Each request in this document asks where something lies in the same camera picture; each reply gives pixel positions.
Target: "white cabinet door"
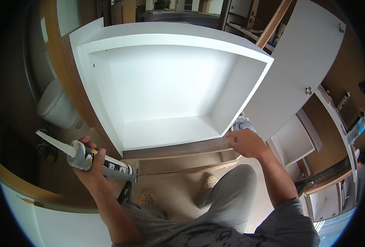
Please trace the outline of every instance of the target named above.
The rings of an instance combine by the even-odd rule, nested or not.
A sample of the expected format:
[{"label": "white cabinet door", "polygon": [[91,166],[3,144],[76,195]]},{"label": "white cabinet door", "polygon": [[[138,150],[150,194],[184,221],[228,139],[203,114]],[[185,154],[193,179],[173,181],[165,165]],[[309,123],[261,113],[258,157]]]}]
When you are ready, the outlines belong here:
[{"label": "white cabinet door", "polygon": [[274,62],[244,109],[255,130],[267,140],[313,93],[330,69],[346,25],[310,0],[298,0],[272,57]]}]

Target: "wooden board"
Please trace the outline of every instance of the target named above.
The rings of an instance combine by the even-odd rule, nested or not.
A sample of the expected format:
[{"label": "wooden board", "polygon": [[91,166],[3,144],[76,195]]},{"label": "wooden board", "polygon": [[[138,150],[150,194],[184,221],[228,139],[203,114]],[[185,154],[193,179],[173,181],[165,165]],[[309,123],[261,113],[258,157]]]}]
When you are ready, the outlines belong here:
[{"label": "wooden board", "polygon": [[335,123],[317,96],[313,95],[302,109],[323,144],[319,152],[313,151],[306,157],[313,174],[317,174],[343,160],[347,151]]},{"label": "wooden board", "polygon": [[196,141],[180,145],[154,147],[124,151],[125,160],[154,160],[161,158],[182,157],[201,153],[214,153],[231,150],[224,138]]},{"label": "wooden board", "polygon": [[60,36],[56,0],[42,0],[40,16],[40,19],[45,19],[48,36],[48,42],[45,43],[45,47],[60,84],[85,123],[89,127],[94,127],[107,143],[107,151],[110,153],[110,156],[121,159],[121,155],[104,131],[86,95],[75,65],[74,56],[72,55],[69,35]]},{"label": "wooden board", "polygon": [[264,32],[262,33],[261,37],[259,37],[258,42],[256,43],[257,46],[261,47],[262,49],[270,39],[270,36],[273,35],[274,31],[278,27],[281,19],[284,17],[284,14],[287,12],[289,5],[291,4],[292,0],[282,0],[280,6],[277,8],[274,16],[270,20],[269,24],[265,28]]}]

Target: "wooden shelf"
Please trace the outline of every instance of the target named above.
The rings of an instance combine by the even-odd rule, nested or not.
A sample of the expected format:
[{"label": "wooden shelf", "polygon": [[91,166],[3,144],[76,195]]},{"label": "wooden shelf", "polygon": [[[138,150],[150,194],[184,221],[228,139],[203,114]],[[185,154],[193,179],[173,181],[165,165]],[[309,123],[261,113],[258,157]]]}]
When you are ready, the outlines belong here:
[{"label": "wooden shelf", "polygon": [[328,104],[328,102],[325,100],[325,96],[323,95],[323,93],[321,91],[316,89],[314,94],[318,97],[318,99],[324,105],[325,109],[327,110],[327,112],[331,116],[333,122],[335,123],[340,136],[342,137],[343,144],[347,151],[348,159],[350,160],[353,181],[354,181],[354,183],[356,183],[356,181],[357,181],[357,169],[356,169],[357,164],[356,164],[355,155],[353,154],[353,149],[347,143],[347,131],[344,127],[344,123],[343,123],[342,119],[339,117],[337,111],[330,104]]}]

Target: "white shelf unit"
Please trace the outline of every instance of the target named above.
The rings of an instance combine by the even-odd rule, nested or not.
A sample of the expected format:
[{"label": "white shelf unit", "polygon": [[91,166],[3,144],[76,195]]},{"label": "white shelf unit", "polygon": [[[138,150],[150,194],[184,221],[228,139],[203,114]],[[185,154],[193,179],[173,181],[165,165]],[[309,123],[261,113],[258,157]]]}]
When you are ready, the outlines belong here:
[{"label": "white shelf unit", "polygon": [[98,19],[70,42],[90,103],[121,155],[223,136],[273,62],[242,37],[181,23],[104,27]]},{"label": "white shelf unit", "polygon": [[314,94],[318,97],[318,99],[324,105],[325,109],[328,111],[329,115],[331,116],[333,122],[335,123],[339,131],[340,136],[342,137],[343,144],[346,148],[348,159],[350,161],[350,166],[353,172],[353,181],[355,183],[355,187],[357,190],[358,183],[356,182],[357,181],[356,159],[355,155],[353,154],[352,147],[347,143],[347,131],[346,128],[344,127],[344,123],[342,119],[340,119],[338,112],[335,110],[335,108],[333,108],[333,106],[328,104],[328,102],[325,100],[324,95],[321,93],[320,90],[316,89],[314,91]]},{"label": "white shelf unit", "polygon": [[296,115],[271,136],[267,143],[285,166],[297,162],[315,150],[306,129]]}]

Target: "white cabinet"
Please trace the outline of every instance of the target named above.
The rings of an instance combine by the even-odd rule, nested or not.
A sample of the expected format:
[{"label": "white cabinet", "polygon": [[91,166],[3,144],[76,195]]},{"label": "white cabinet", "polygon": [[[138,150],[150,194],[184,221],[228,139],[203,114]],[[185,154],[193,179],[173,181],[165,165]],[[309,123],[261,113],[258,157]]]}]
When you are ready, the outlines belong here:
[{"label": "white cabinet", "polygon": [[339,51],[346,25],[310,0],[298,0],[272,57],[274,63],[245,107],[262,139],[274,135],[309,99]]},{"label": "white cabinet", "polygon": [[313,208],[314,222],[326,220],[339,214],[340,196],[336,185],[308,196]]},{"label": "white cabinet", "polygon": [[221,137],[273,58],[236,35],[190,24],[98,19],[70,34],[104,130],[124,150]]},{"label": "white cabinet", "polygon": [[266,142],[281,164],[285,166],[297,162],[315,150],[308,133],[296,115]]}]

